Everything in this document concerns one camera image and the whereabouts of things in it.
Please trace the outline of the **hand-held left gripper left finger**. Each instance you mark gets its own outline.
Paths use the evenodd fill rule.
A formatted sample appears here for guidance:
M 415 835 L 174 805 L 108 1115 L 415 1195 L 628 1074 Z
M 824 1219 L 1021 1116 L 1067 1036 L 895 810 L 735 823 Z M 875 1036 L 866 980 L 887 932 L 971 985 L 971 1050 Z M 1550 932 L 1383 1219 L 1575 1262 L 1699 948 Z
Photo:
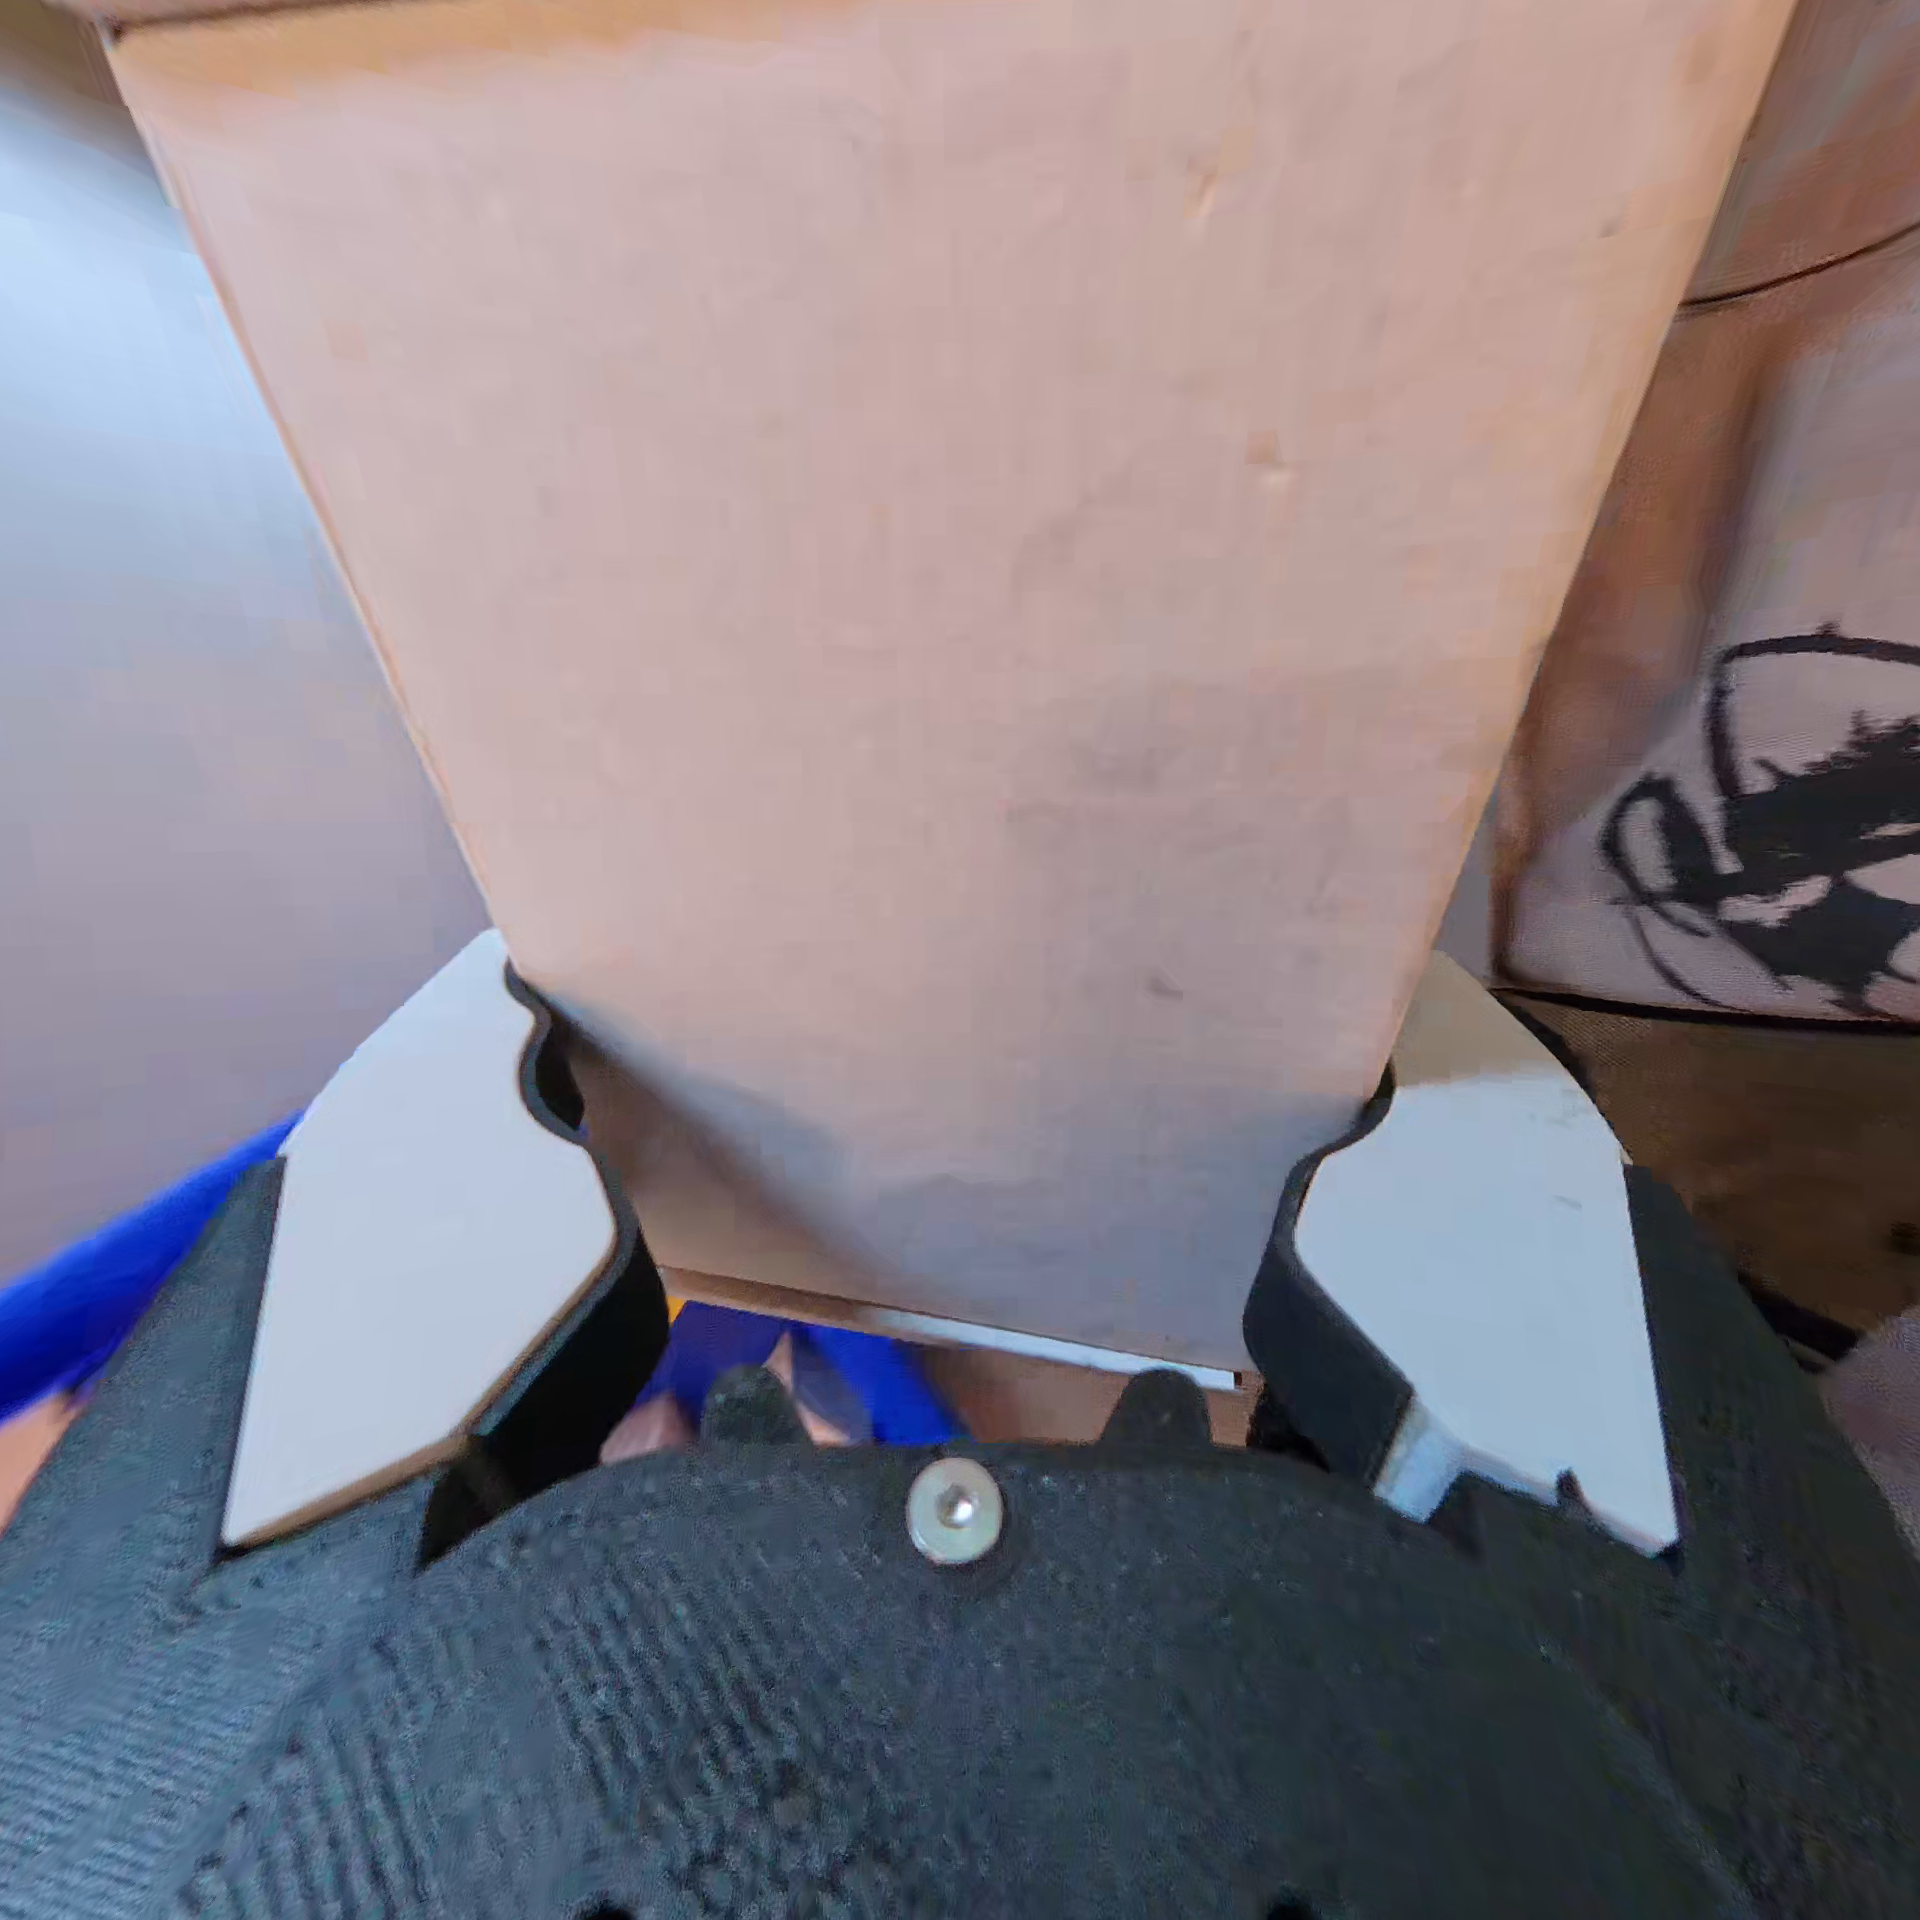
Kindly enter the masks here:
M 552 1009 L 471 934 L 280 1143 L 226 1545 L 267 1545 L 490 1455 L 509 1492 L 602 1464 L 670 1285 L 577 1125 Z

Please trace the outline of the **white cardboard box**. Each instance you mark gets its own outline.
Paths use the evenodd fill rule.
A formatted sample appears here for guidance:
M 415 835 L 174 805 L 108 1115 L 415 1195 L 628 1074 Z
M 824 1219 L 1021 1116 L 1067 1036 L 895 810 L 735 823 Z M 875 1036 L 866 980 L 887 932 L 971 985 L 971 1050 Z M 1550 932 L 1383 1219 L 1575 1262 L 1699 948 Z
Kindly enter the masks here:
M 130 9 L 656 1262 L 1246 1365 L 1790 9 Z

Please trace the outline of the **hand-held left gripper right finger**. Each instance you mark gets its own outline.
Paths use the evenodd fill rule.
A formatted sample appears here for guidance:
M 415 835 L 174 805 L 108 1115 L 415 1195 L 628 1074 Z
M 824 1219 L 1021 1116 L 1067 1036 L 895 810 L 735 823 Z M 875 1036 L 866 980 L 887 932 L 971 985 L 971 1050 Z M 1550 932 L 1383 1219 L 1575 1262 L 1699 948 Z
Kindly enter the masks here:
M 1405 1526 L 1494 1485 L 1678 1545 L 1627 1153 L 1443 956 L 1359 1125 L 1287 1172 L 1246 1354 L 1281 1423 Z

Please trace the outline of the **blue plastic bin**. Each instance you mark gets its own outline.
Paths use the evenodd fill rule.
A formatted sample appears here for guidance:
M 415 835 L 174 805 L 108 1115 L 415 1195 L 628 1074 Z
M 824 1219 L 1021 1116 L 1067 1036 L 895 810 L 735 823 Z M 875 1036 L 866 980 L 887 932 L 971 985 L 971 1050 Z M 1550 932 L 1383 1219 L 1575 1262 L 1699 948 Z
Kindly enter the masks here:
M 108 1365 L 108 1350 L 147 1329 L 155 1295 L 186 1272 L 201 1231 L 226 1212 L 237 1172 L 280 1158 L 291 1125 L 300 1115 L 203 1158 L 201 1172 L 104 1219 L 92 1235 L 70 1235 L 58 1262 L 23 1272 L 0 1295 L 0 1416 L 16 1423 L 39 1393 L 90 1389 Z M 674 1312 L 670 1354 L 634 1407 L 674 1407 L 681 1423 L 696 1423 L 708 1389 L 728 1365 L 767 1365 L 780 1350 L 793 1354 L 793 1407 L 851 1444 L 971 1434 L 971 1423 L 937 1393 L 924 1350 L 696 1299 Z

